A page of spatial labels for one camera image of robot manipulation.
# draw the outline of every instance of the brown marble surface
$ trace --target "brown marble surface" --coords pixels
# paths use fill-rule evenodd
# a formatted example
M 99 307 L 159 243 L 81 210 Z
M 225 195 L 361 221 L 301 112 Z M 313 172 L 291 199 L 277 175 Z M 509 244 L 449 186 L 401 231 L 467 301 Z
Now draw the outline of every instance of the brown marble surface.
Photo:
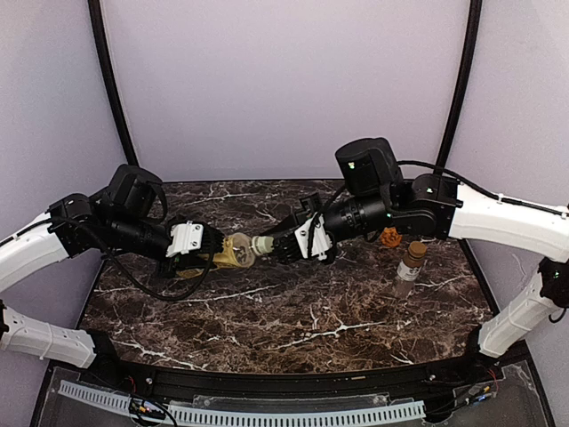
M 226 235 L 277 224 L 298 199 L 338 181 L 222 181 L 166 184 L 170 215 L 206 221 Z M 396 249 L 362 238 L 340 243 L 334 265 L 258 260 L 218 270 L 184 302 L 160 302 L 108 266 L 82 328 L 107 331 L 122 359 L 234 373 L 342 372 L 461 355 L 466 337 L 491 317 L 457 242 L 423 239 L 427 263 L 407 300 L 392 279 L 409 239 Z M 190 281 L 152 277 L 155 263 L 125 255 L 134 276 L 161 292 Z

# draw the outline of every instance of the small bottle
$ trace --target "small bottle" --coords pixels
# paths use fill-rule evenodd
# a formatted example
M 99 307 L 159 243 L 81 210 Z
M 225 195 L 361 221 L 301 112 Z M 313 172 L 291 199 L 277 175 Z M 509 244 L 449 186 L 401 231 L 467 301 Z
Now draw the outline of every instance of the small bottle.
M 221 268 L 247 269 L 255 264 L 255 260 L 270 254 L 273 250 L 273 238 L 255 236 L 250 238 L 244 233 L 235 233 L 223 240 L 223 253 L 213 257 Z
M 426 252 L 427 247 L 418 241 L 411 242 L 407 248 L 407 252 L 397 267 L 397 274 L 393 281 L 396 298 L 407 298 L 415 287 L 415 279 L 421 272 Z

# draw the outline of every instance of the wall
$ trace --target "wall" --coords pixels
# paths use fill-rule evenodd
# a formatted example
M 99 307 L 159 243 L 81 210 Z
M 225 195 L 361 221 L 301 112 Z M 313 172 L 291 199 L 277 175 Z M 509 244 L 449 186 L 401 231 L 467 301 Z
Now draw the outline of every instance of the wall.
M 140 162 L 163 179 L 340 176 L 385 136 L 434 161 L 468 1 L 103 1 Z
M 567 2 L 485 1 L 449 166 L 497 192 L 552 205 L 569 202 L 567 76 Z M 473 243 L 504 307 L 523 288 L 541 257 Z M 527 341 L 557 425 L 569 426 L 566 323 L 545 322 Z
M 86 2 L 3 1 L 0 13 L 0 235 L 71 192 L 107 185 L 123 154 L 108 108 Z M 0 298 L 75 326 L 100 261 L 49 267 Z M 46 363 L 0 353 L 0 426 L 28 426 Z

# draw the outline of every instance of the black pole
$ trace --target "black pole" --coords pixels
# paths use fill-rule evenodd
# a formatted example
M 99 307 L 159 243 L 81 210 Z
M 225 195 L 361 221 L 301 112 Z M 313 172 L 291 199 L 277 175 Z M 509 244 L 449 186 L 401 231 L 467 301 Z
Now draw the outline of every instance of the black pole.
M 107 37 L 105 36 L 105 24 L 100 10 L 100 0 L 88 0 L 89 13 L 91 15 L 92 34 L 95 38 L 97 55 L 99 56 L 100 72 L 103 75 L 105 88 L 107 89 L 108 103 L 115 119 L 116 131 L 123 146 L 124 155 L 129 165 L 139 165 L 132 145 L 131 135 L 128 132 L 126 119 L 124 118 L 123 106 L 121 105 L 118 89 L 116 88 L 115 74 L 108 53 Z
M 446 121 L 445 134 L 438 151 L 437 166 L 445 167 L 448 156 L 451 153 L 456 126 L 461 116 L 464 95 L 469 84 L 470 69 L 474 58 L 474 48 L 477 44 L 478 25 L 480 24 L 480 14 L 482 11 L 482 0 L 470 0 L 469 22 L 466 26 L 466 36 L 464 37 L 464 47 L 462 48 L 461 66 L 459 75 L 456 79 L 454 88 L 453 103 Z

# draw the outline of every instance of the orange object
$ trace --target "orange object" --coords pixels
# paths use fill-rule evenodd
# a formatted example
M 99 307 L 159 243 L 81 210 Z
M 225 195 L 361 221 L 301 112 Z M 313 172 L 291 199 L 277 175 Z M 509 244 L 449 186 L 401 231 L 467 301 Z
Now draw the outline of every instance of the orange object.
M 386 228 L 381 233 L 381 243 L 387 247 L 398 247 L 401 245 L 403 236 L 397 233 L 395 227 Z

